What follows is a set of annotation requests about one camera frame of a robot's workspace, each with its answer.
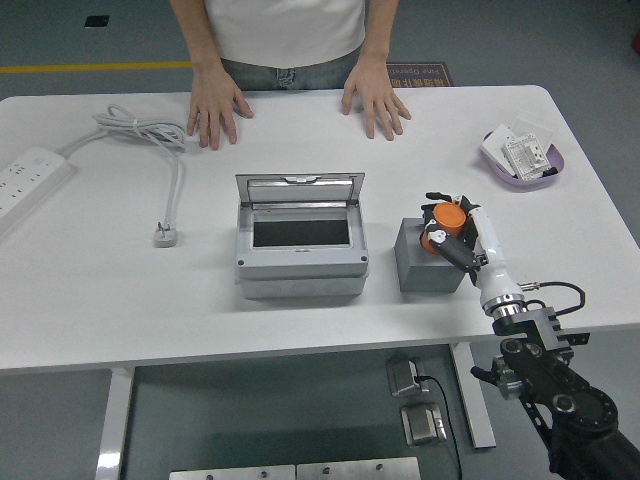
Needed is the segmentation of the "person's right hand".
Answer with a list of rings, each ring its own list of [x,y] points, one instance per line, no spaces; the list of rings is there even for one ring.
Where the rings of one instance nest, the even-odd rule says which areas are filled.
[[[195,64],[187,133],[198,135],[201,148],[218,150],[223,133],[231,144],[236,144],[235,115],[247,119],[254,117],[241,89],[222,64]]]

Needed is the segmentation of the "person's left hand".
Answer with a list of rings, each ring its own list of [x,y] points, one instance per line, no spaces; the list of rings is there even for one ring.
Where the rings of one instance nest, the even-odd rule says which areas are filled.
[[[388,141],[403,134],[401,120],[410,120],[411,114],[396,95],[384,60],[357,61],[344,84],[341,99],[344,115],[351,113],[355,97],[360,99],[368,139],[374,138],[377,126]]]

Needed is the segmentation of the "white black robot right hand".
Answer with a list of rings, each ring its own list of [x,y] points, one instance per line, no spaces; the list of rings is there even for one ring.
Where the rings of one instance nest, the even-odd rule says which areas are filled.
[[[508,274],[506,260],[493,224],[480,205],[464,195],[441,192],[425,194],[421,206],[423,249],[446,259],[469,275],[480,290],[480,304],[486,315],[496,317],[524,310],[522,288]]]

